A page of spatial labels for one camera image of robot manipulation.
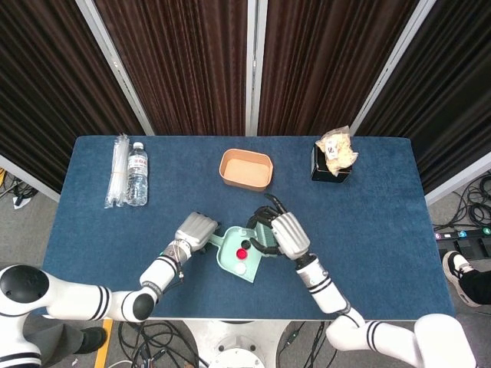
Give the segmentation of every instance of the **dark curtain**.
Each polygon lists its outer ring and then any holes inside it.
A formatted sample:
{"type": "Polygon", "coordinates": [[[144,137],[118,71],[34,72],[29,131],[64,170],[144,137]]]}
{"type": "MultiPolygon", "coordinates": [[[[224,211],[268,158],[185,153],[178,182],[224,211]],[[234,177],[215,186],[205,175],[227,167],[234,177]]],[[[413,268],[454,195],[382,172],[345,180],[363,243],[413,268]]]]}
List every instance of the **dark curtain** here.
{"type": "Polygon", "coordinates": [[[247,0],[96,3],[157,134],[244,134],[247,0]]]}
{"type": "Polygon", "coordinates": [[[74,2],[0,2],[0,154],[60,191],[76,138],[143,134],[74,2]]]}
{"type": "Polygon", "coordinates": [[[269,0],[260,135],[352,123],[416,0],[269,0]]]}
{"type": "Polygon", "coordinates": [[[411,138],[425,192],[491,151],[491,5],[439,0],[360,135],[411,138]]]}

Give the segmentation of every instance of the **sneaker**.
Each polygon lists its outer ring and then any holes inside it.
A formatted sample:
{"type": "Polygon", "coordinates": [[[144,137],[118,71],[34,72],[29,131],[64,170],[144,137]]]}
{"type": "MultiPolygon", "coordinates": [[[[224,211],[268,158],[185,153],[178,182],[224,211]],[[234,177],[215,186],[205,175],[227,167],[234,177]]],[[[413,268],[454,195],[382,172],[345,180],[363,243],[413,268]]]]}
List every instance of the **sneaker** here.
{"type": "Polygon", "coordinates": [[[107,340],[106,330],[102,327],[89,327],[81,330],[84,339],[75,354],[89,354],[98,351],[107,340]]]}
{"type": "Polygon", "coordinates": [[[449,251],[443,256],[442,265],[445,276],[456,288],[460,299],[462,299],[469,307],[480,307],[481,304],[473,302],[460,287],[459,281],[462,276],[464,276],[465,273],[474,270],[469,262],[458,251],[449,251]]]}

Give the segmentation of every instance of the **blue tablecloth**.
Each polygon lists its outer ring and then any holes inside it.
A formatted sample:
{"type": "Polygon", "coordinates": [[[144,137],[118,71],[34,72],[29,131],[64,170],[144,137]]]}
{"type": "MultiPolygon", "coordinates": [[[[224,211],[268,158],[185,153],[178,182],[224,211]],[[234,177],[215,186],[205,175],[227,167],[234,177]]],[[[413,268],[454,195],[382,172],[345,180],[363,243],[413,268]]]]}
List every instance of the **blue tablecloth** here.
{"type": "MultiPolygon", "coordinates": [[[[266,153],[269,192],[303,225],[311,251],[367,319],[453,314],[410,141],[355,137],[360,153],[342,183],[312,182],[313,136],[138,136],[149,156],[144,207],[104,209],[113,136],[77,140],[54,220],[44,269],[113,291],[139,289],[140,274],[192,211],[245,225],[268,202],[219,176],[229,148],[266,153]]],[[[184,265],[185,281],[155,317],[325,319],[288,259],[264,258],[254,284],[223,271],[216,250],[184,265]]]]}

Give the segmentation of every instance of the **tan bowl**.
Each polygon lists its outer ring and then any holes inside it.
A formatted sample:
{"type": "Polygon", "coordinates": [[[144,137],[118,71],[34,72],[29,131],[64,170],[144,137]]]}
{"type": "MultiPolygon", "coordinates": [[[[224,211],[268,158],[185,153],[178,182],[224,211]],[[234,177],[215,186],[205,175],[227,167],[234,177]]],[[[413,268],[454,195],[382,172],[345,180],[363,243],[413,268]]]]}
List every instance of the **tan bowl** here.
{"type": "Polygon", "coordinates": [[[261,192],[271,182],[273,163],[262,153],[232,148],[223,154],[220,175],[229,186],[261,192]]]}

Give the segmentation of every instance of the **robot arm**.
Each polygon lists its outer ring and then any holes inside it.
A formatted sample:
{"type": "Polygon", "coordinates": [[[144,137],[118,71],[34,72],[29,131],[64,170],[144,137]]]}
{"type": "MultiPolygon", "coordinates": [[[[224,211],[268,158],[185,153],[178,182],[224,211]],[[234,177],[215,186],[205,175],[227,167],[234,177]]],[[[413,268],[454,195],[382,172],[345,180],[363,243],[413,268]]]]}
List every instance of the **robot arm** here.
{"type": "MultiPolygon", "coordinates": [[[[295,262],[297,274],[319,308],[338,315],[326,330],[335,349],[373,350],[417,368],[477,366],[462,326],[450,316],[422,317],[414,325],[414,332],[381,321],[366,322],[338,290],[317,256],[309,253],[310,240],[296,217],[276,197],[266,197],[275,208],[261,207],[253,218],[272,228],[278,252],[295,262]]],[[[251,243],[260,251],[264,249],[255,239],[251,243]]]]}
{"type": "Polygon", "coordinates": [[[200,250],[218,227],[212,219],[193,212],[176,231],[160,256],[140,276],[138,291],[111,292],[104,286],[76,284],[27,265],[0,271],[0,368],[41,365],[39,349],[22,334],[28,314],[46,307],[48,314],[65,320],[114,320],[141,322],[192,252],[200,250]]]}

